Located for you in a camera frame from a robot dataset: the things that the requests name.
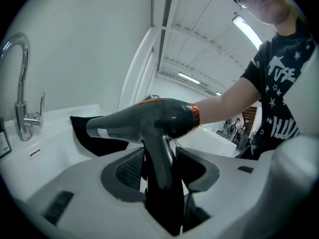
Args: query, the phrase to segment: sink overflow hole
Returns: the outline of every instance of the sink overflow hole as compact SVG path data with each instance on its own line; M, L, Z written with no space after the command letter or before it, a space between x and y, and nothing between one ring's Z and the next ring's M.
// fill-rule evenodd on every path
M34 158L42 152L41 149L37 149L29 155L29 158Z

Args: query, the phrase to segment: faucet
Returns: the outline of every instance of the faucet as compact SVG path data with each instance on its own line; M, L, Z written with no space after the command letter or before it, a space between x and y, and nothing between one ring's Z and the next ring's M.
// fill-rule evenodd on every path
M32 137L31 127L43 127L43 108L45 92L42 93L40 112L29 114L26 109L26 101L24 96L24 83L26 78L26 72L30 60L30 43L28 38L23 33L17 33L10 37L4 45L0 48L0 68L4 61L5 56L15 45L22 47L22 64L18 83L18 96L17 102L14 104L15 116L17 120L18 135L22 141L28 141Z

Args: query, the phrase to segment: white label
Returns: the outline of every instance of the white label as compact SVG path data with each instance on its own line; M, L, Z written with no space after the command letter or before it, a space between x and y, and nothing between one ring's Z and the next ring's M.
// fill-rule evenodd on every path
M10 150L4 132L0 132L0 157Z
M104 129L104 128L98 128L98 133L99 133L101 138L111 139L109 137L108 131L106 129Z

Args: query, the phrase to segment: mouth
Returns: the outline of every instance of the mouth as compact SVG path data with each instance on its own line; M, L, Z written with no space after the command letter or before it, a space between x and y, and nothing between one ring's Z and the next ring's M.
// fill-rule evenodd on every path
M259 2L259 9L267 2L268 0L260 0Z

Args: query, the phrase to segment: light fixture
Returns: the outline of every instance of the light fixture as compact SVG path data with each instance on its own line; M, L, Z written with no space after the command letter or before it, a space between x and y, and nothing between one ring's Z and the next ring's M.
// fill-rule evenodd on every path
M251 40L257 50L263 42L250 25L239 15L233 18L233 23Z
M188 77L188 76L186 76L186 75L184 75L184 74L178 73L178 75L181 76L181 77L183 77L183 78L185 78L185 79L188 79L188 80L190 80L190 81L192 81L192 82L195 82L195 83L197 83L197 84L200 83L199 81L194 80L193 78Z

